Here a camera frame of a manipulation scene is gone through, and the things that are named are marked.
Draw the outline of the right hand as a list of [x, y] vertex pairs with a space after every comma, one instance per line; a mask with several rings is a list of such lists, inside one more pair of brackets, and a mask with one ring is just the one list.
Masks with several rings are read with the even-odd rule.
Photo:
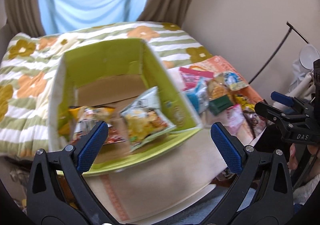
[[[319, 145], [307, 145], [308, 151], [312, 155], [316, 155], [319, 158]], [[296, 158], [296, 145], [292, 144], [290, 146], [290, 158], [288, 162], [288, 167], [290, 170], [296, 170], [298, 166], [298, 161]]]

